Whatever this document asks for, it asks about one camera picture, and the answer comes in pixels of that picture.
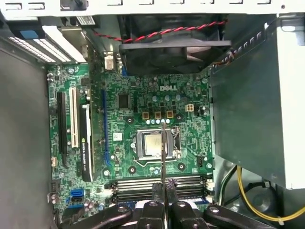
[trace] yellow wire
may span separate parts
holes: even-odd
[[[274,221],[274,222],[284,222],[284,221],[288,221],[288,220],[292,220],[297,218],[298,216],[302,215],[305,212],[305,207],[301,208],[300,210],[296,211],[295,213],[289,215],[289,216],[285,216],[285,217],[271,217],[268,215],[263,214],[262,212],[256,210],[248,201],[246,194],[244,192],[244,187],[243,187],[243,183],[242,183],[242,168],[240,166],[237,167],[237,174],[238,174],[238,186],[240,189],[240,192],[246,202],[246,204],[248,205],[248,207],[258,216],[269,220],[269,221]]]

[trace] fan cable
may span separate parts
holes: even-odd
[[[119,38],[119,37],[112,37],[112,36],[109,36],[109,35],[98,33],[94,29],[92,29],[92,30],[93,30],[94,35],[96,35],[96,36],[112,39],[112,40],[115,40],[115,41],[118,41],[118,42],[130,43],[130,42],[139,42],[139,41],[142,41],[142,40],[154,37],[154,36],[164,35],[164,34],[170,33],[170,32],[202,30],[203,28],[206,28],[206,27],[210,27],[210,26],[214,26],[214,25],[223,25],[223,24],[226,24],[226,23],[227,23],[227,20],[225,20],[225,21],[213,21],[211,23],[203,24],[203,25],[200,25],[200,26],[178,27],[178,28],[173,28],[173,29],[166,29],[166,30],[159,31],[159,32],[153,32],[151,34],[148,34],[146,36],[141,36],[141,37],[138,37],[136,39],[130,38],[130,39],[125,39],[125,40],[122,39],[122,38]]]

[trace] white pci slot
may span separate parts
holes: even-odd
[[[70,97],[70,119],[71,119],[71,147],[79,147],[79,115],[78,115],[78,99],[79,90],[76,87],[69,89]]]

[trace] motherboard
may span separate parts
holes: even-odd
[[[179,198],[212,202],[208,74],[127,76],[120,59],[90,52],[88,64],[48,69],[52,178],[58,224],[113,204],[151,199],[165,167]]]

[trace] pcie slot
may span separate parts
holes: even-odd
[[[102,109],[103,112],[103,126],[104,126],[104,136],[105,136],[105,151],[104,151],[104,158],[106,166],[111,166],[110,164],[110,154],[109,154],[109,141],[108,141],[108,121],[107,121],[107,103],[106,103],[106,91],[101,90],[101,97],[102,97]]]
[[[57,92],[57,119],[58,119],[58,144],[62,156],[62,164],[67,166],[67,124],[66,124],[66,96],[64,92]]]
[[[79,89],[69,88],[70,120],[71,120],[71,147],[79,147]]]
[[[90,105],[80,105],[81,174],[83,181],[93,181]]]

